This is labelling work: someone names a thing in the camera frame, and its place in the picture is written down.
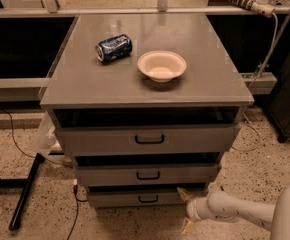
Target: white cord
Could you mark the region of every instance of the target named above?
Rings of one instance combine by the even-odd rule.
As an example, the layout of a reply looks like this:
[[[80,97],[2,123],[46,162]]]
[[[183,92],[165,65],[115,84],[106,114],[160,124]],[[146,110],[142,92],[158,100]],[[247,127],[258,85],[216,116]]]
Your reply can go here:
[[[272,42],[271,42],[271,47],[266,55],[266,58],[264,60],[264,62],[262,63],[262,65],[260,66],[259,71],[254,75],[254,79],[253,81],[248,85],[248,87],[252,87],[252,85],[255,83],[255,81],[260,78],[261,74],[263,73],[265,67],[267,66],[267,63],[274,51],[275,48],[275,43],[276,43],[276,36],[277,36],[277,28],[278,28],[278,18],[277,15],[275,13],[273,13],[273,17],[275,20],[275,27],[274,27],[274,33],[273,33],[273,38],[272,38]]]
[[[261,135],[259,134],[259,132],[253,126],[249,125],[251,122],[248,120],[247,116],[245,114],[243,114],[243,116],[245,117],[245,119],[246,119],[246,121],[248,123],[248,124],[244,124],[244,125],[249,127],[250,129],[252,129],[256,133],[257,142],[256,142],[255,146],[250,148],[250,149],[239,149],[239,148],[235,148],[234,145],[232,145],[232,149],[234,149],[236,151],[241,151],[241,152],[250,152],[250,151],[253,151],[253,150],[257,149],[260,146],[260,144],[261,144]]]

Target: black cable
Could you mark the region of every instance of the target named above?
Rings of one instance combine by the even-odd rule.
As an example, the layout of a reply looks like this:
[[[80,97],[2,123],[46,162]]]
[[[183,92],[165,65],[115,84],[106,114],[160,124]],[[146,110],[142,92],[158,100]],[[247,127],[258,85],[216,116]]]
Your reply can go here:
[[[9,113],[8,111],[6,111],[6,110],[4,110],[4,109],[2,109],[2,108],[0,108],[0,110],[2,110],[4,113],[6,113],[7,115],[9,115],[9,117],[10,117],[10,122],[11,122],[11,129],[12,129],[12,139],[13,139],[13,141],[14,141],[14,144],[15,144],[15,146],[17,147],[17,149],[23,154],[23,155],[25,155],[25,156],[27,156],[27,157],[30,157],[30,158],[35,158],[34,156],[31,156],[31,155],[28,155],[28,154],[26,154],[19,146],[18,146],[18,144],[17,144],[17,142],[16,142],[16,140],[15,140],[15,137],[14,137],[14,123],[13,123],[13,117],[12,117],[12,115],[11,115],[11,113]],[[52,164],[57,164],[57,165],[62,165],[62,166],[64,166],[64,167],[70,167],[70,168],[72,168],[72,166],[70,166],[70,165],[66,165],[66,164],[62,164],[62,163],[56,163],[56,162],[53,162],[53,161],[51,161],[51,160],[49,160],[49,159],[47,159],[46,157],[45,157],[45,160],[47,160],[48,162],[50,162],[50,163],[52,163]]]
[[[256,143],[256,145],[254,147],[252,147],[250,149],[238,149],[238,148],[235,148],[234,145],[232,145],[232,149],[235,149],[236,151],[241,151],[241,152],[250,152],[250,151],[253,151],[253,150],[257,149],[261,145],[262,138],[261,138],[260,133],[253,126],[249,125],[250,121],[248,120],[247,116],[245,114],[243,114],[243,116],[245,117],[246,122],[247,122],[246,124],[244,124],[244,126],[249,127],[250,129],[252,129],[256,133],[256,135],[257,135],[257,143]]]
[[[75,197],[75,201],[76,201],[76,215],[75,215],[75,219],[74,219],[74,222],[73,222],[73,226],[72,226],[72,228],[71,228],[71,231],[69,232],[69,235],[68,235],[68,237],[67,237],[67,240],[69,240],[70,239],[70,237],[71,237],[71,235],[72,235],[72,233],[73,233],[73,230],[74,230],[74,227],[75,227],[75,224],[76,224],[76,221],[77,221],[77,217],[78,217],[78,199],[77,199],[77,197],[76,197],[76,194],[77,194],[77,188],[78,188],[78,186],[77,185],[74,185],[74,187],[73,187],[73,193],[74,193],[74,197]]]
[[[80,202],[80,203],[85,203],[85,202],[88,201],[87,199],[82,200],[82,199],[78,199],[77,197],[76,197],[76,200],[77,200],[78,202]]]
[[[17,142],[16,142],[16,140],[15,140],[15,137],[14,137],[14,123],[13,123],[13,117],[12,117],[12,115],[9,113],[9,112],[7,112],[6,110],[4,110],[4,109],[1,109],[4,113],[6,113],[7,115],[9,115],[9,117],[10,117],[10,122],[11,122],[11,129],[12,129],[12,139],[13,139],[13,141],[14,141],[14,144],[15,144],[15,146],[17,147],[17,149],[19,150],[19,151],[21,151],[21,153],[23,154],[23,155],[25,155],[25,156],[27,156],[27,157],[31,157],[31,158],[35,158],[34,156],[31,156],[31,155],[28,155],[28,154],[26,154],[19,146],[18,146],[18,144],[17,144]]]

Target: gray drawer cabinet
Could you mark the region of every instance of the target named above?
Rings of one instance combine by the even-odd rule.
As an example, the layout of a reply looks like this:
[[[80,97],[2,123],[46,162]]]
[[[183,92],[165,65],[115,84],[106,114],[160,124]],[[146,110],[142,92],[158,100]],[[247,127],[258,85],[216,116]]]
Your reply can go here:
[[[206,15],[95,14],[76,22],[41,107],[90,205],[180,204],[177,187],[206,194],[253,104]],[[133,52],[100,63],[95,44],[122,29]],[[138,58],[154,49],[181,55],[185,74],[162,84],[140,73]]]

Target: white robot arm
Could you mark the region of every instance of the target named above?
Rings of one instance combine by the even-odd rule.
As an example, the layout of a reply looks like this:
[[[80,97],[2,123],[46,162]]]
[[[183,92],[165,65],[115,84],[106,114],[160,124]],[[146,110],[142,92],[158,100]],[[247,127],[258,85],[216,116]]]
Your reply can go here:
[[[204,198],[193,197],[184,189],[178,191],[186,201],[189,224],[206,219],[235,222],[242,218],[271,231],[271,240],[290,240],[290,186],[276,205],[241,200],[223,191],[211,192]]]

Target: drawer handle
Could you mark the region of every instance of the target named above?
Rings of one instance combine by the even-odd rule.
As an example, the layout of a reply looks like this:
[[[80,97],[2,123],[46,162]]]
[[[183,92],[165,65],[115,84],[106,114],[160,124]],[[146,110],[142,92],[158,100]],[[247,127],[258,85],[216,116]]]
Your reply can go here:
[[[140,177],[139,176],[139,172],[136,173],[136,177],[139,180],[158,180],[160,176],[161,176],[160,172],[157,172],[157,176],[155,176],[155,177],[145,177],[145,178],[144,177]]]
[[[140,141],[138,138],[138,135],[135,136],[135,141],[137,144],[162,144],[165,140],[164,134],[161,135],[160,140],[154,140],[154,141]]]
[[[143,204],[156,203],[158,201],[158,195],[156,195],[155,196],[155,199],[153,199],[153,200],[142,200],[142,197],[141,196],[138,196],[138,201],[140,203],[143,203]]]

